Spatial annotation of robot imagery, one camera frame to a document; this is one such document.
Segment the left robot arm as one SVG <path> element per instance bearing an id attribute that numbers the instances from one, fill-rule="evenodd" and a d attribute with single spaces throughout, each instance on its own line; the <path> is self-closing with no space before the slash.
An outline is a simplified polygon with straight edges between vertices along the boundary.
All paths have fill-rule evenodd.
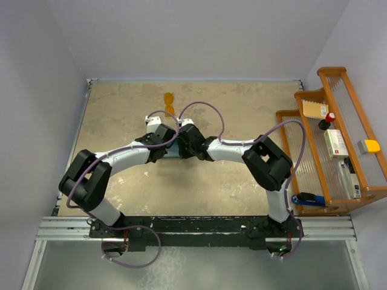
<path id="1" fill-rule="evenodd" d="M 59 183 L 59 191 L 81 210 L 103 223 L 111 237 L 121 235 L 125 215 L 112 205 L 105 193 L 110 177 L 137 165 L 155 163 L 166 154 L 166 148 L 178 131 L 160 124 L 155 132 L 135 139 L 129 145 L 105 153 L 81 150 Z"/>

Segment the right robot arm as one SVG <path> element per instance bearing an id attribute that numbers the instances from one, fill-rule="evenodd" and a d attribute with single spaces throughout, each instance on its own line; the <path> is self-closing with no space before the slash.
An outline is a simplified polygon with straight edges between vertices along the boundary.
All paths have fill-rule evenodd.
<path id="1" fill-rule="evenodd" d="M 266 190 L 269 230 L 283 236 L 290 230 L 290 207 L 285 188 L 293 162 L 269 137 L 257 143 L 220 141 L 204 137 L 191 121 L 183 121 L 177 138 L 182 159 L 193 156 L 201 161 L 231 161 L 245 164 L 259 186 Z"/>

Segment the orange sunglasses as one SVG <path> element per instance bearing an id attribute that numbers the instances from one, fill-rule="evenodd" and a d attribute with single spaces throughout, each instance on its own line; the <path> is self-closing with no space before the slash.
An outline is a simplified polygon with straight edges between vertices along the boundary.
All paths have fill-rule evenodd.
<path id="1" fill-rule="evenodd" d="M 164 104 L 165 104 L 164 110 L 174 116 L 175 110 L 173 107 L 173 103 L 174 103 L 174 93 L 166 92 L 164 94 Z"/>

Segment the blue-grey glasses case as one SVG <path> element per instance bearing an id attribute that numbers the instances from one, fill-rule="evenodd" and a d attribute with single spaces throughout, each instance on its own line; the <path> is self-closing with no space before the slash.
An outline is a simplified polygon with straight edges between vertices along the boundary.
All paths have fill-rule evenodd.
<path id="1" fill-rule="evenodd" d="M 179 146 L 176 140 L 167 146 L 164 158 L 180 158 Z"/>

